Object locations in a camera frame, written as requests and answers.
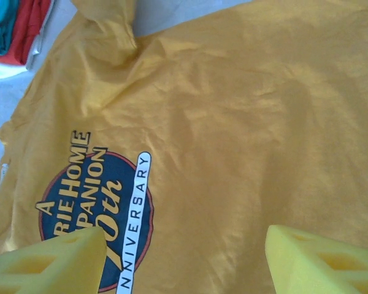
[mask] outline teal shirt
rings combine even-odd
[[[19,0],[0,0],[0,55],[10,48],[18,6]]]

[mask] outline navy blue circle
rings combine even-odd
[[[96,217],[100,214],[105,214],[109,217],[112,217],[116,222],[119,232],[118,236],[115,240],[107,242],[107,246],[111,248],[114,252],[121,256],[123,251],[123,243],[124,243],[124,232],[127,226],[128,220],[128,210],[129,210],[129,203],[132,196],[132,190],[134,188],[134,178],[135,178],[135,171],[136,167],[126,158],[121,155],[115,153],[105,153],[101,159],[103,162],[103,171],[100,176],[97,178],[93,178],[88,174],[88,167],[93,162],[91,160],[93,154],[89,154],[83,161],[82,164],[76,164],[80,167],[82,171],[79,178],[76,180],[80,182],[80,187],[74,188],[77,193],[77,197],[71,196],[63,196],[59,194],[60,189],[68,189],[68,186],[63,186],[61,181],[63,179],[69,179],[67,175],[67,169],[70,167],[66,167],[58,176],[52,181],[51,185],[45,192],[45,197],[43,202],[55,202],[55,205],[50,208],[50,212],[52,215],[50,216],[47,213],[40,212],[40,233],[42,239],[50,239],[55,237],[53,234],[55,225],[57,222],[64,222],[69,224],[68,232],[72,232],[76,229],[80,229],[80,227],[76,226],[77,218],[80,213],[85,213],[85,210],[80,206],[81,203],[85,202],[94,202],[93,207],[91,207],[91,211],[93,215],[88,215],[88,222],[96,225]],[[73,168],[72,174],[76,174],[76,170]],[[92,168],[91,174],[97,175],[99,173],[98,168]],[[90,183],[86,183],[85,180],[87,178],[101,180],[99,185],[95,184],[92,185]],[[105,200],[106,196],[102,193],[102,187],[106,186],[106,183],[111,181],[113,183],[117,183],[119,181],[121,183],[121,190],[113,192],[120,197],[120,202],[118,204],[119,212],[118,214],[112,214],[110,211],[105,209],[102,205],[102,201]],[[95,197],[95,200],[90,200],[86,198],[82,198],[81,195],[84,191],[89,190],[85,186],[98,186],[98,191],[94,194],[91,194],[89,197]],[[63,203],[71,203],[73,204],[71,221],[65,221],[62,219],[57,218],[58,213],[64,213],[58,210],[59,207],[59,200],[62,200]],[[140,229],[140,238],[139,244],[137,248],[136,254],[136,266],[142,261],[144,254],[148,249],[148,245],[150,244],[150,238],[153,231],[153,204],[151,201],[151,194],[150,191],[147,190],[146,201],[144,204],[144,211],[142,216],[142,226]],[[114,235],[114,231],[111,228],[101,226],[108,234]],[[114,264],[111,259],[108,257],[106,258],[104,272],[102,274],[101,284],[99,286],[99,291],[104,292],[108,291],[114,287],[116,287],[118,280],[120,278],[120,269]]]

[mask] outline yellow fabric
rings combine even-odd
[[[150,246],[135,294],[274,293],[270,224],[368,248],[368,0],[258,0],[139,40],[132,1],[74,3],[0,129],[0,253],[95,218],[124,276],[117,240],[136,226],[125,203],[144,184],[124,157],[136,165],[144,151]],[[68,167],[71,142],[94,159]],[[102,178],[78,181],[100,163]],[[98,181],[87,206],[77,192]]]

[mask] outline folded clothing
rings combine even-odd
[[[15,75],[21,74],[22,72],[27,72],[28,70],[30,70],[34,62],[35,55],[38,55],[40,53],[41,45],[42,36],[38,35],[31,45],[29,56],[25,65],[0,63],[0,80],[3,78],[10,78]]]
[[[0,63],[25,65],[31,45],[40,34],[45,19],[52,9],[53,0],[21,0],[17,20],[13,28],[13,40]]]
[[[18,0],[0,0],[0,55],[10,48],[18,6]]]

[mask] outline white fabric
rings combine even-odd
[[[22,72],[26,72],[30,70],[33,64],[35,55],[38,55],[41,52],[42,41],[44,39],[45,25],[47,24],[47,21],[50,15],[52,14],[54,3],[55,3],[55,0],[51,0],[50,6],[47,12],[47,16],[45,17],[45,20],[42,23],[40,33],[34,38],[33,44],[31,45],[26,64],[23,66],[15,66],[15,65],[10,65],[10,64],[0,63],[0,79],[13,77],[15,75],[21,74]]]

